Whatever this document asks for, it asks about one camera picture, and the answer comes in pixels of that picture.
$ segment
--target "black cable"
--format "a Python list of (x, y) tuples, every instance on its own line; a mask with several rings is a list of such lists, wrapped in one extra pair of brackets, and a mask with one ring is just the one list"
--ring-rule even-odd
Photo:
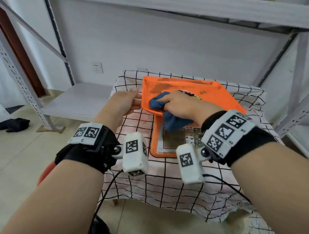
[(116, 177), (117, 177), (121, 172), (123, 172), (123, 169), (121, 169), (121, 170), (114, 176), (114, 178), (112, 179), (112, 181), (109, 183), (109, 186), (107, 187), (107, 190), (105, 191), (105, 194), (104, 194), (104, 196), (102, 197), (102, 199), (101, 199), (101, 201), (100, 201), (100, 204), (98, 205), (97, 210), (95, 211), (95, 214), (94, 214), (94, 216), (93, 216), (93, 218), (92, 218), (91, 225), (90, 225), (90, 233), (91, 233), (91, 231), (92, 231), (91, 229), (92, 229), (93, 221), (94, 221), (95, 217), (97, 216), (98, 211), (99, 211), (99, 209), (100, 209), (100, 207), (101, 207), (101, 205), (102, 205), (102, 203), (103, 203), (103, 201), (104, 201), (104, 199), (105, 199), (105, 197), (106, 197), (106, 195), (107, 195), (109, 189), (110, 189), (111, 186), (112, 186), (112, 183), (114, 182), (114, 180), (116, 179)]
[(219, 177), (216, 177), (216, 176), (210, 175), (210, 174), (203, 174), (203, 177), (213, 177), (213, 178), (216, 178), (217, 180), (220, 180), (222, 183), (224, 183), (227, 186), (229, 186), (231, 189), (233, 189), (240, 196), (242, 196), (243, 198), (245, 198), (248, 202), (250, 202), (252, 204), (252, 202), (249, 200), (249, 198), (247, 198), (245, 195), (243, 195), (241, 192), (239, 192), (236, 188), (234, 188), (232, 185), (230, 185), (229, 183), (225, 182), (224, 180), (220, 179)]

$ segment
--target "qr code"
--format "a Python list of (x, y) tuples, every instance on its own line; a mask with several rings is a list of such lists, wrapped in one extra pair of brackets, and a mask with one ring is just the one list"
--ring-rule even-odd
[(97, 127), (89, 127), (85, 133), (85, 137), (96, 138), (100, 131), (100, 128)]
[(83, 133), (86, 131), (87, 127), (80, 127), (76, 130), (75, 134), (73, 135), (73, 137), (77, 137), (77, 136), (82, 136)]
[(179, 156), (181, 167), (193, 165), (192, 157), (190, 153), (182, 154)]
[(240, 128), (247, 121), (240, 118), (239, 116), (233, 115), (226, 122), (235, 128)]
[(246, 116), (246, 115), (244, 115), (243, 113), (238, 112), (238, 113), (236, 113), (236, 114), (238, 114), (240, 117), (243, 117), (243, 118), (246, 119), (246, 120), (251, 120), (251, 118), (250, 118), (249, 116)]
[(147, 156), (147, 147), (144, 143), (143, 143), (143, 153), (145, 156)]
[(211, 135), (209, 140), (207, 141), (206, 145), (210, 147), (213, 151), (218, 152), (221, 145), (223, 144), (223, 141), (216, 138), (214, 135)]
[(131, 176), (137, 176), (137, 175), (142, 175), (144, 172), (142, 170), (137, 170), (137, 171), (131, 171), (128, 172)]
[(224, 140), (227, 140), (234, 132), (235, 130), (231, 127), (221, 124), (221, 126), (215, 131), (215, 133), (222, 137)]
[(131, 153), (138, 150), (137, 140), (128, 141), (125, 146), (125, 152)]

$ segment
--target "human arm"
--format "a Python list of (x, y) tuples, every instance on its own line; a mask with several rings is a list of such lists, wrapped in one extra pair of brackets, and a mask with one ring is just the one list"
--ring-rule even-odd
[[(123, 115), (140, 109), (140, 94), (116, 92), (93, 120), (114, 133)], [(104, 175), (77, 161), (63, 160), (13, 214), (1, 234), (88, 233)]]
[[(172, 114), (202, 126), (222, 109), (212, 103), (172, 92), (159, 99)], [(245, 195), (276, 234), (307, 233), (309, 161), (285, 146), (269, 142), (231, 166)]]

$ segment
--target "table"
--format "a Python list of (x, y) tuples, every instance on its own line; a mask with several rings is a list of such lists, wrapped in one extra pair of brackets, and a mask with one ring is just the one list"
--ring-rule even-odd
[[(111, 95), (116, 91), (127, 91), (131, 87), (137, 87), (141, 93), (144, 76), (207, 80), (201, 77), (187, 77), (171, 73), (126, 70), (117, 78)], [(263, 116), (263, 106), (267, 93), (265, 90), (232, 82), (218, 82), (247, 110), (247, 115), (260, 128), (271, 133), (279, 143), (282, 143), (273, 127)], [(122, 125), (116, 132), (116, 137), (122, 143), (124, 136), (128, 133), (138, 131), (143, 134), (147, 143), (149, 172), (147, 175), (138, 177), (121, 173), (111, 186), (106, 196), (107, 199), (137, 199), (149, 205), (190, 212), (200, 216), (205, 221), (217, 222), (223, 221), (230, 212), (238, 209), (245, 209), (249, 212), (255, 211), (254, 207), (245, 199), (214, 178), (206, 178), (206, 182), (202, 184), (184, 185), (176, 158), (155, 158), (150, 153), (153, 119), (153, 115), (144, 110), (136, 111), (124, 117)], [(239, 191), (241, 190), (227, 165), (210, 163), (209, 161), (203, 162), (202, 165), (205, 173), (222, 178)], [(122, 160), (118, 160), (116, 165), (105, 174), (103, 191), (107, 188), (113, 176), (121, 169)]]

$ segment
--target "forearm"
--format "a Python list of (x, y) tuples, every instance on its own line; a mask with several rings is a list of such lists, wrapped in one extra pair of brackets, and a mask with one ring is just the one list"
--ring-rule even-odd
[(63, 160), (10, 218), (1, 234), (87, 233), (104, 183), (98, 170)]
[(267, 143), (232, 166), (255, 208), (277, 234), (309, 230), (309, 161), (279, 143)]

